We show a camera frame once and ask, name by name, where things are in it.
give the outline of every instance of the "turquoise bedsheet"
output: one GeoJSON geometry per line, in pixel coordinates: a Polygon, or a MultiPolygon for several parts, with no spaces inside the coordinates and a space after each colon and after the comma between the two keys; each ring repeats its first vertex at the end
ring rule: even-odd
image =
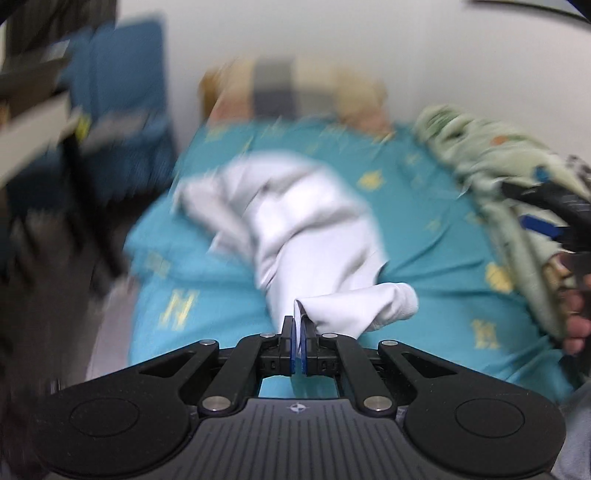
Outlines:
{"type": "MultiPolygon", "coordinates": [[[[389,263],[380,281],[408,282],[418,313],[360,338],[375,348],[398,339],[469,368],[536,390],[552,400],[571,392],[552,349],[513,290],[469,195],[409,130],[393,141],[323,123],[252,123],[200,129],[177,163],[177,178],[204,173],[245,151],[293,150],[336,170],[372,206],[389,263]]],[[[129,234],[126,250],[142,280],[129,351],[132,364],[203,338],[221,347],[271,329],[250,269],[207,254],[210,238],[165,195],[129,234]]],[[[326,379],[264,382],[267,396],[331,395],[326,379]]]]}

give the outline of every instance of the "white cloth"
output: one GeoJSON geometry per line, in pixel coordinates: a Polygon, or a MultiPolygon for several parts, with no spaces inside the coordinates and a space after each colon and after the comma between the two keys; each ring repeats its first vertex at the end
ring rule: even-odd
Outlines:
{"type": "Polygon", "coordinates": [[[407,284],[376,285],[386,263],[365,202],[328,168],[267,151],[236,157],[175,191],[187,215],[214,233],[211,249],[252,263],[275,330],[307,314],[319,333],[354,338],[418,309],[407,284]]]}

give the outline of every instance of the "pillow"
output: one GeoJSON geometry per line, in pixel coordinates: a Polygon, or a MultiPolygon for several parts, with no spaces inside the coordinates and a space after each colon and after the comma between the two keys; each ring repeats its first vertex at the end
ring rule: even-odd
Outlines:
{"type": "Polygon", "coordinates": [[[208,72],[200,88],[210,124],[324,118],[380,138],[392,134],[382,108],[387,96],[383,83],[326,61],[237,60],[208,72]]]}

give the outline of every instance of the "curtain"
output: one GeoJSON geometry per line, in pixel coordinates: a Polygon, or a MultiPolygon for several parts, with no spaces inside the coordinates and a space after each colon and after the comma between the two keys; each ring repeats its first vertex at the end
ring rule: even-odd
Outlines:
{"type": "Polygon", "coordinates": [[[47,47],[83,27],[115,21],[117,0],[28,0],[7,21],[6,57],[47,47]]]}

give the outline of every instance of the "table top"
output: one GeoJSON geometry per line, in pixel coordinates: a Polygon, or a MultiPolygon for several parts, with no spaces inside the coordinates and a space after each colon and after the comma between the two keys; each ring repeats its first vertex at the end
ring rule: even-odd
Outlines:
{"type": "Polygon", "coordinates": [[[71,135],[81,111],[67,93],[29,109],[0,131],[0,188],[48,148],[71,135]]]}

